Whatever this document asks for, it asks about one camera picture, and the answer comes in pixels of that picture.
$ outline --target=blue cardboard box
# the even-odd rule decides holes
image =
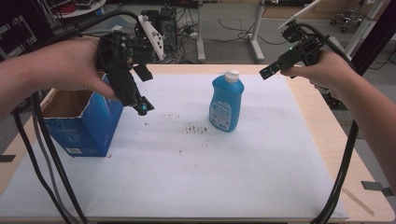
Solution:
[[[92,91],[55,91],[42,105],[49,134],[73,157],[104,157],[122,109]]]

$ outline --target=bottle label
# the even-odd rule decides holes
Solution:
[[[231,106],[223,102],[215,102],[210,106],[210,121],[223,130],[228,130],[231,124]]]

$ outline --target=human arm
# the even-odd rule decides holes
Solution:
[[[98,38],[83,36],[0,63],[0,121],[39,90],[97,91],[115,99],[96,71]]]
[[[306,77],[316,86],[328,88],[346,105],[395,192],[396,104],[331,51],[323,51],[315,65],[292,67],[281,73]]]

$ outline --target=human hand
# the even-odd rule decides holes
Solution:
[[[32,72],[41,89],[91,90],[116,99],[114,91],[99,78],[95,67],[98,42],[96,37],[83,36],[31,53]]]
[[[327,88],[337,99],[338,90],[346,85],[348,78],[356,75],[343,58],[329,50],[320,53],[316,64],[305,67],[294,66],[281,70],[280,73],[288,77],[308,78],[317,89]]]

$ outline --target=blue bottle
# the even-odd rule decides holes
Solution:
[[[213,80],[212,85],[209,120],[218,129],[230,133],[238,123],[244,84],[239,80],[239,72],[232,69]]]

